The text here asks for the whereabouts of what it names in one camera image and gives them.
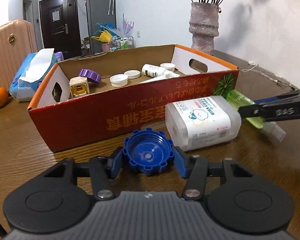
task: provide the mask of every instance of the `wet wipes package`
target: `wet wipes package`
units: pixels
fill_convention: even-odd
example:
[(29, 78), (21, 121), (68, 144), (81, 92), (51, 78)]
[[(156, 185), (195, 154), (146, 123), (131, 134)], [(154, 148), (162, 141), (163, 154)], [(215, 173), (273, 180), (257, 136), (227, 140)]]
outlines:
[(53, 51), (41, 49), (26, 56), (10, 85), (10, 95), (20, 102), (31, 101), (46, 74), (58, 62)]

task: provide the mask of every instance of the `green bottle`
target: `green bottle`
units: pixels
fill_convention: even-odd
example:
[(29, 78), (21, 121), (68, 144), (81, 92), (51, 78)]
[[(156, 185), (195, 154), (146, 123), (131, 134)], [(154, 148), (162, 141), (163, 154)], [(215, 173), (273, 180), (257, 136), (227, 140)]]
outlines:
[[(227, 94), (226, 100), (237, 111), (240, 106), (250, 106), (255, 104), (255, 102), (253, 102), (250, 98), (247, 98), (235, 89), (231, 90)], [(246, 119), (258, 129), (262, 129), (265, 123), (265, 119), (262, 117), (248, 117)]]

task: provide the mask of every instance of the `small white bottle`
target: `small white bottle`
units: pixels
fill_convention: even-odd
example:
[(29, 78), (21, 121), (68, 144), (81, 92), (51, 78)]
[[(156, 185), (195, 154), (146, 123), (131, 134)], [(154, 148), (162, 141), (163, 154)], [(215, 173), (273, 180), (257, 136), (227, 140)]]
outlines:
[(222, 96), (166, 105), (166, 126), (173, 144), (190, 151), (237, 137), (241, 116)]
[(159, 67), (150, 64), (144, 64), (142, 67), (142, 73), (148, 77), (159, 77), (169, 74), (170, 76), (178, 77), (180, 75), (173, 73), (170, 70), (165, 69), (164, 67)]

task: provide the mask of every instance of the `bottle label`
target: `bottle label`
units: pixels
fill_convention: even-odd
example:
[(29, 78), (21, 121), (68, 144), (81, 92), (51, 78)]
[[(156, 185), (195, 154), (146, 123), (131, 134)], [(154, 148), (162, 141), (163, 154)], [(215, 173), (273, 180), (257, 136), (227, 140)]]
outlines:
[(231, 128), (229, 116), (211, 98), (198, 98), (173, 103), (186, 124), (188, 146), (204, 147), (225, 137)]
[(150, 65), (148, 67), (148, 69), (145, 71), (146, 76), (148, 77), (157, 77), (159, 76), (157, 71), (160, 69), (161, 67), (159, 66), (155, 66), (155, 65)]

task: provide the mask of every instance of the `dark brown door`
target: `dark brown door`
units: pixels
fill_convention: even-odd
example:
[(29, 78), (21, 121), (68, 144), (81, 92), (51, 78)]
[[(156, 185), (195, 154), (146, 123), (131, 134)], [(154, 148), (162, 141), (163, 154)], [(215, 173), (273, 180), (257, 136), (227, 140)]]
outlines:
[(77, 0), (42, 0), (40, 18), (45, 48), (61, 51), (64, 59), (82, 55)]

